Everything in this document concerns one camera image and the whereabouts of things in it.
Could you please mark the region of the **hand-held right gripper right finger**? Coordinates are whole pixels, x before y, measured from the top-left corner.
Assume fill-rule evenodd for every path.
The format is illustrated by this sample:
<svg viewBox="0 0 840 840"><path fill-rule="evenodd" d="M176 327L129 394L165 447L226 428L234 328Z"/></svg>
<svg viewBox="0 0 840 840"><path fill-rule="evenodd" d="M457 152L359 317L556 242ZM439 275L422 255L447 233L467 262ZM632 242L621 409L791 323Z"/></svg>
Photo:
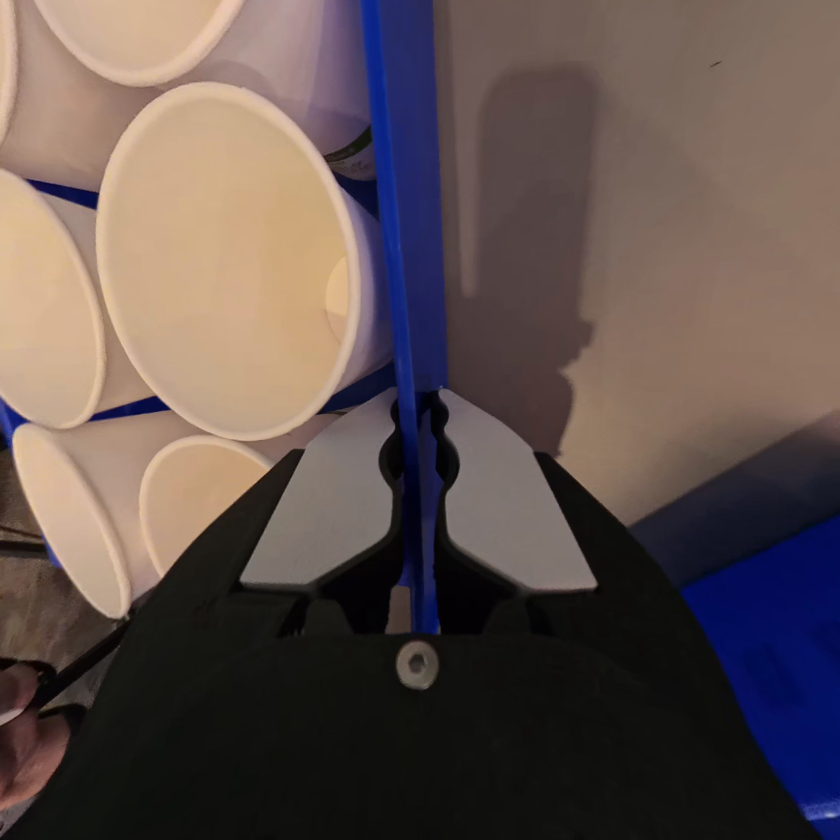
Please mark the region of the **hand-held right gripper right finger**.
<svg viewBox="0 0 840 840"><path fill-rule="evenodd" d="M535 451L455 392L435 393L444 540L516 592L593 592L595 575Z"/></svg>

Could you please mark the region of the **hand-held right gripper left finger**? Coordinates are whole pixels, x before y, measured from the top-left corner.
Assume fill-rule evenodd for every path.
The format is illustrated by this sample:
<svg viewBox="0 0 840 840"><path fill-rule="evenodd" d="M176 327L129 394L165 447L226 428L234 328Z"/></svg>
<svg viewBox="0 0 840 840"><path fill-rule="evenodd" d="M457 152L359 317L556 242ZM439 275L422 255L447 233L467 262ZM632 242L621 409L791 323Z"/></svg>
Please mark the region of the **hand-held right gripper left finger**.
<svg viewBox="0 0 840 840"><path fill-rule="evenodd" d="M306 591L392 534L403 446L392 387L333 419L304 448L240 583Z"/></svg>

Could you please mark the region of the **white paper cup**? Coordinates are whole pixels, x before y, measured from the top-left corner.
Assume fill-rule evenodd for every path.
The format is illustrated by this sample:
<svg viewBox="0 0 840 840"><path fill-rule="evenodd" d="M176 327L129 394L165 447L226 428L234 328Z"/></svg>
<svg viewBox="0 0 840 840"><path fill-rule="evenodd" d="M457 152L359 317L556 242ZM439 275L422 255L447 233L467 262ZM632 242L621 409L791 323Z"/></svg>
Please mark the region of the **white paper cup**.
<svg viewBox="0 0 840 840"><path fill-rule="evenodd" d="M1 167L96 193L120 136L160 94L83 66L35 2L1 2Z"/></svg>
<svg viewBox="0 0 840 840"><path fill-rule="evenodd" d="M125 87L217 81L275 104L337 175L375 179L358 1L36 1L79 62Z"/></svg>
<svg viewBox="0 0 840 840"><path fill-rule="evenodd" d="M79 593L119 619L160 575L140 528L140 486L152 458L189 430L173 412L13 436L18 477L38 525Z"/></svg>
<svg viewBox="0 0 840 840"><path fill-rule="evenodd" d="M108 314L150 389L207 433L289 433L393 357L382 231L316 146L245 88L145 107L98 200Z"/></svg>
<svg viewBox="0 0 840 840"><path fill-rule="evenodd" d="M194 540L293 449L304 449L343 415L316 415L292 432L241 442L193 434L164 446L140 486L140 525L159 576Z"/></svg>
<svg viewBox="0 0 840 840"><path fill-rule="evenodd" d="M152 397L104 303L93 209L1 172L1 397L51 429Z"/></svg>

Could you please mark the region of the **blue plastic bin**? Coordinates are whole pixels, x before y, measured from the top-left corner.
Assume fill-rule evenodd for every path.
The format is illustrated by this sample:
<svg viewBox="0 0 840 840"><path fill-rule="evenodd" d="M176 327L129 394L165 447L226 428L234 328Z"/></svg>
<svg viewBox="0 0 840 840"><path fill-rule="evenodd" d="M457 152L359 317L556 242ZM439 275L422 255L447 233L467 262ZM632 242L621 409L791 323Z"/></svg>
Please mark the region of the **blue plastic bin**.
<svg viewBox="0 0 840 840"><path fill-rule="evenodd" d="M773 770L839 835L839 415L636 522L715 649Z"/></svg>
<svg viewBox="0 0 840 840"><path fill-rule="evenodd" d="M420 291L444 290L433 80L433 7L431 2L360 3L375 179L360 182L330 171L381 227L395 383L403 443L408 449L409 477L413 478L418 473L419 461L413 450L418 432L412 430L412 422L419 418L419 396L430 391L429 387L423 386L416 370L414 345L422 345L426 353L432 352L430 340L421 336L419 317L431 315L434 319L443 315L445 310L443 302L436 302L432 303L429 311L425 311L414 300ZM98 215L100 190L88 192L23 179L42 193L88 207ZM83 424L173 412L184 425L189 426L189 430L179 438L192 432L205 432L187 422L152 393L152 397L142 401L98 413Z"/></svg>

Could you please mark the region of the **person's left hand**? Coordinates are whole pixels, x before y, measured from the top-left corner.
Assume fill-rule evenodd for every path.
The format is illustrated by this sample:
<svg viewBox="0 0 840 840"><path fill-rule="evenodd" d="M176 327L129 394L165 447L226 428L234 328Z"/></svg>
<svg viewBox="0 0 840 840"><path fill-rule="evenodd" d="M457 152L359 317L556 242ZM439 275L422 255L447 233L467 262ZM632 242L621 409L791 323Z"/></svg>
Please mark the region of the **person's left hand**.
<svg viewBox="0 0 840 840"><path fill-rule="evenodd" d="M37 795L63 760L70 740L64 713L42 717L29 707L38 673L11 665L1 674L1 809Z"/></svg>

